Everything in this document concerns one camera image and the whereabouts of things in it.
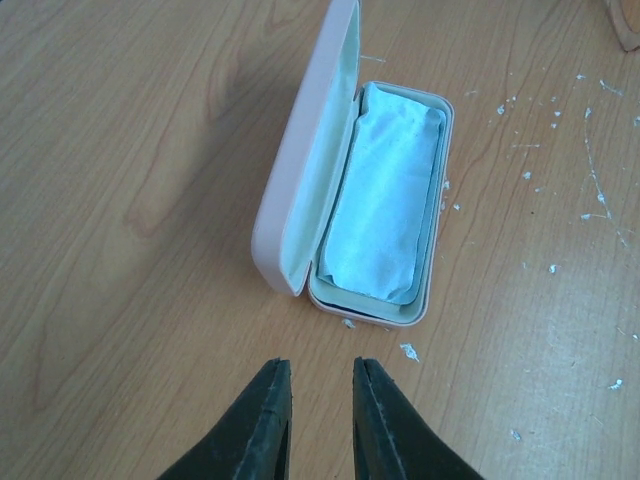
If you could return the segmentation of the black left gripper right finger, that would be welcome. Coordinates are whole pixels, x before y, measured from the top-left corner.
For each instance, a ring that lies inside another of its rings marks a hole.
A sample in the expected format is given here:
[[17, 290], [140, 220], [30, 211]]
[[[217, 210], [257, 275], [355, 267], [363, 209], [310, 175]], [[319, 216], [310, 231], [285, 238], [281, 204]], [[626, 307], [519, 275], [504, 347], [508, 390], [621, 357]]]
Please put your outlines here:
[[353, 450], [357, 479], [479, 479], [427, 425], [379, 361], [353, 369]]

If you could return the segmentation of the pink glasses case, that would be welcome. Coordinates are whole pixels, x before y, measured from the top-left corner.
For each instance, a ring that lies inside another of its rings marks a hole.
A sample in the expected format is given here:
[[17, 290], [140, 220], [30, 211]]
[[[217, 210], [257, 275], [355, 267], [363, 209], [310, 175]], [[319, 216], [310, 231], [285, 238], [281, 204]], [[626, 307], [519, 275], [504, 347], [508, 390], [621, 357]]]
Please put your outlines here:
[[454, 110], [445, 98], [360, 83], [361, 5], [327, 10], [254, 224], [270, 287], [389, 327], [428, 306]]

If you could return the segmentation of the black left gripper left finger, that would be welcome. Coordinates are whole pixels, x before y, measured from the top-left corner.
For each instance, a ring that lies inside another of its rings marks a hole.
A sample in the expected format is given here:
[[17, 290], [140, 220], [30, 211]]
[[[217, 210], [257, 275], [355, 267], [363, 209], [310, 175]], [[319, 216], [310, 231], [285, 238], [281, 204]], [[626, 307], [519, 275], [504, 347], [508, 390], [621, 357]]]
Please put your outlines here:
[[214, 427], [162, 479], [287, 479], [292, 393], [290, 362], [267, 361]]

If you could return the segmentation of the light blue cleaning cloth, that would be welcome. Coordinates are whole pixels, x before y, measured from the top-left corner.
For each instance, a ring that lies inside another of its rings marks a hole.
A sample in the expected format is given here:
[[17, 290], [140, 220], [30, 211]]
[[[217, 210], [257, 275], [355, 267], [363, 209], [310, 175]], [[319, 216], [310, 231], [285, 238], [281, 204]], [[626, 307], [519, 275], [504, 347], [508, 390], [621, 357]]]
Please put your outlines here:
[[317, 276], [341, 290], [396, 305], [412, 302], [425, 256], [422, 233], [445, 113], [371, 84]]

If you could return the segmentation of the thin red frame sunglasses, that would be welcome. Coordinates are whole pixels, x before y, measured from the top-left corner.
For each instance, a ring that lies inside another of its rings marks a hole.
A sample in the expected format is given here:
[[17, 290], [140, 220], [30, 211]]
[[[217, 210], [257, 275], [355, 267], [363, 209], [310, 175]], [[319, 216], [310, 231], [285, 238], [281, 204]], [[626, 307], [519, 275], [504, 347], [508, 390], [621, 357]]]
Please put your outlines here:
[[639, 0], [608, 0], [609, 19], [625, 52], [639, 49]]

